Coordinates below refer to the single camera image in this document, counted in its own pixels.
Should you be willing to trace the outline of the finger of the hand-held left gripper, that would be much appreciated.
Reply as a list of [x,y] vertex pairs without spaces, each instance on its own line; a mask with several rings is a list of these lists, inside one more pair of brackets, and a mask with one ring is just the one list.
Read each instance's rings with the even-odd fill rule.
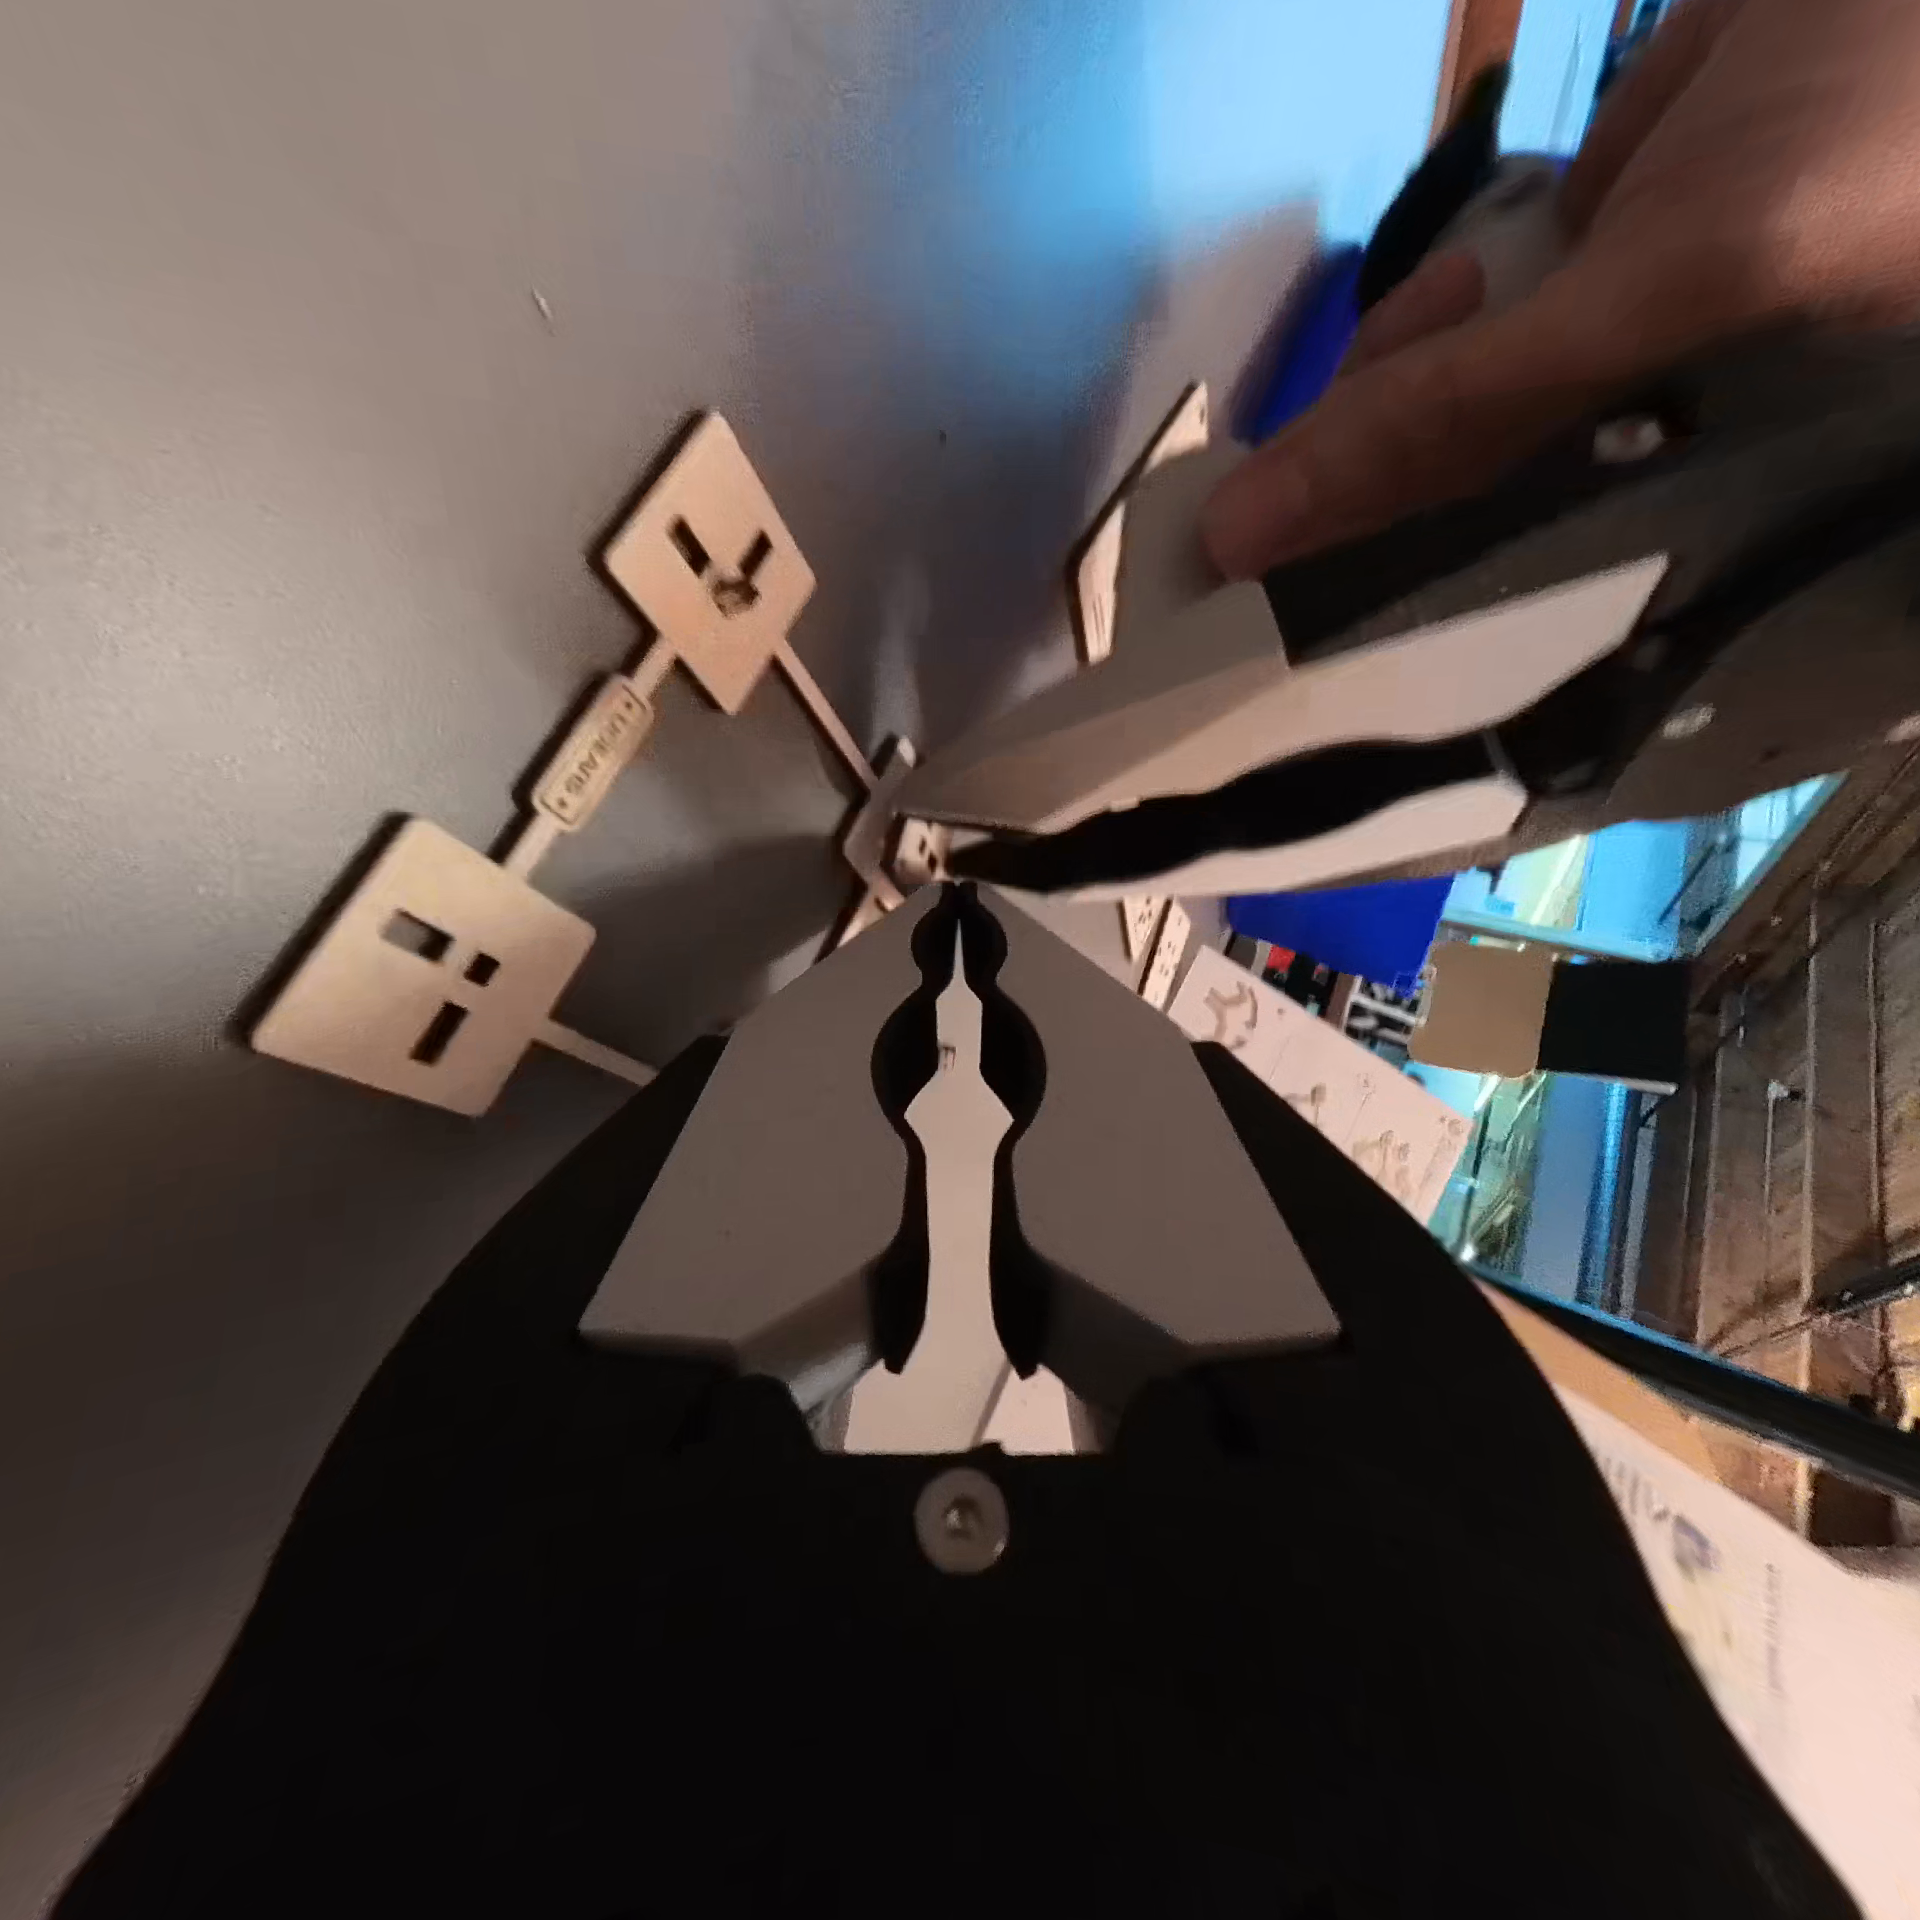
[[1243,896],[1452,861],[1530,808],[1497,733],[1193,733],[1155,755],[1093,732],[944,752],[952,880],[1079,901]]
[[1476,736],[1609,657],[1666,570],[1666,556],[1643,556],[1311,663],[1288,658],[1259,587],[1225,587],[930,755],[899,808],[939,826],[1064,833],[1311,752]]

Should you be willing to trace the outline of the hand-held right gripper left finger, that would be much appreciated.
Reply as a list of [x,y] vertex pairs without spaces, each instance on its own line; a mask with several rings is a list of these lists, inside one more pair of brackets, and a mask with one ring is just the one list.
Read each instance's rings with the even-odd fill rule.
[[927,887],[727,1035],[581,1324],[594,1348],[717,1360],[804,1416],[901,1376],[928,1311],[927,1147],[963,895]]

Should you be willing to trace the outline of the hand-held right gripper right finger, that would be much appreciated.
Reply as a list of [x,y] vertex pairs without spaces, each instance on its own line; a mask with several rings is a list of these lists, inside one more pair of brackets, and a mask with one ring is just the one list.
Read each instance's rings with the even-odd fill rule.
[[1193,1369],[1331,1354],[1314,1279],[1177,1024],[992,892],[955,892],[980,1069],[1011,1116],[992,1165],[991,1289],[1023,1376],[1109,1443]]

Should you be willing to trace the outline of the wooden four-square connector frame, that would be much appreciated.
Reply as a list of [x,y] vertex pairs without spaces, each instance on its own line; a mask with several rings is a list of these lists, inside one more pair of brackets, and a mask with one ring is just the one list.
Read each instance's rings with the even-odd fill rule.
[[671,681],[739,716],[778,680],[851,775],[837,856],[856,895],[829,953],[903,905],[889,845],[919,752],[903,736],[877,755],[859,751],[803,663],[795,628],[818,584],[725,416],[684,423],[600,560],[641,618],[639,655],[589,683],[561,722],[497,850],[413,816],[378,837],[247,1021],[255,1053],[465,1117],[489,1113],[538,1049],[642,1089],[650,1066],[561,1021],[594,933],[538,887],[538,873],[650,751]]

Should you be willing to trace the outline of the grey desk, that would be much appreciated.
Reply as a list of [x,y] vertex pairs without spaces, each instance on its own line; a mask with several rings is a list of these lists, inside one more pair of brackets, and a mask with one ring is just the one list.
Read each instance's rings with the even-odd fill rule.
[[353,1400],[625,1099],[234,1021],[389,816],[469,845],[642,642],[714,410],[869,751],[1073,663],[1066,556],[1450,5],[4,5],[4,1915],[167,1747]]

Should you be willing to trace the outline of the person's left hand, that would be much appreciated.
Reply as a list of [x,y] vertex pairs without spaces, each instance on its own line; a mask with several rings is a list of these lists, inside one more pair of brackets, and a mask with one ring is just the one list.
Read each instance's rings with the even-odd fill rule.
[[1564,253],[1497,311],[1432,257],[1316,408],[1210,496],[1247,584],[1490,488],[1609,401],[1773,328],[1915,321],[1917,5],[1680,5],[1561,176]]

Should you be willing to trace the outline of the blue plastic bin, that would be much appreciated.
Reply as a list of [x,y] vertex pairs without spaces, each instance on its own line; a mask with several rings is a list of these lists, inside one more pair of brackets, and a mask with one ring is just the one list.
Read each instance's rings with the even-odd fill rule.
[[1453,876],[1373,880],[1308,895],[1233,896],[1225,917],[1242,939],[1303,953],[1316,968],[1379,985],[1424,970]]

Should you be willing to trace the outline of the beige board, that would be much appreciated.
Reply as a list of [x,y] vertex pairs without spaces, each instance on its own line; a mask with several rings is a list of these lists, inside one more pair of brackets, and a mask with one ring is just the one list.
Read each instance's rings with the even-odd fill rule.
[[1415,1066],[1528,1080],[1541,1068],[1556,959],[1539,945],[1445,943],[1424,970]]

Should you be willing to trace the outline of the white assembly instruction sheet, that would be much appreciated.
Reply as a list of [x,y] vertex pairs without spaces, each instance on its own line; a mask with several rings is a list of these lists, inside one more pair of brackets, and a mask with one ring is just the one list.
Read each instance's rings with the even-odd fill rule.
[[1467,1116],[1210,947],[1193,952],[1168,1019],[1189,1041],[1228,1049],[1405,1212],[1433,1223],[1467,1151]]

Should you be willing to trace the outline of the black panel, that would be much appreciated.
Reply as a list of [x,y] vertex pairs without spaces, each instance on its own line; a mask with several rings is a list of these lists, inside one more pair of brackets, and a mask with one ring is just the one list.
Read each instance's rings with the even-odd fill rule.
[[1650,964],[1593,959],[1555,964],[1536,1069],[1664,1098],[1687,1074],[1689,1007],[1687,961]]

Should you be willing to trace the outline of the black metal bar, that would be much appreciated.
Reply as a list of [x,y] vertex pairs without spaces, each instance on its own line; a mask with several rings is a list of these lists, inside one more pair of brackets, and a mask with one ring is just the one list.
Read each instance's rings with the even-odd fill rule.
[[1720,1424],[1887,1498],[1917,1501],[1917,1439],[1834,1400],[1752,1375],[1629,1319],[1564,1303],[1533,1288],[1464,1265],[1476,1282],[1522,1308],[1588,1354]]

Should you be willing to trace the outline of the printed sheet with yellow pictures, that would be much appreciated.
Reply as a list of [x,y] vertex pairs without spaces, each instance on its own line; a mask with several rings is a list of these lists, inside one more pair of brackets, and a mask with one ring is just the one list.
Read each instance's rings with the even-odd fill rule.
[[1866,1915],[1915,1919],[1915,1587],[1832,1560],[1612,1411],[1559,1402],[1749,1759]]

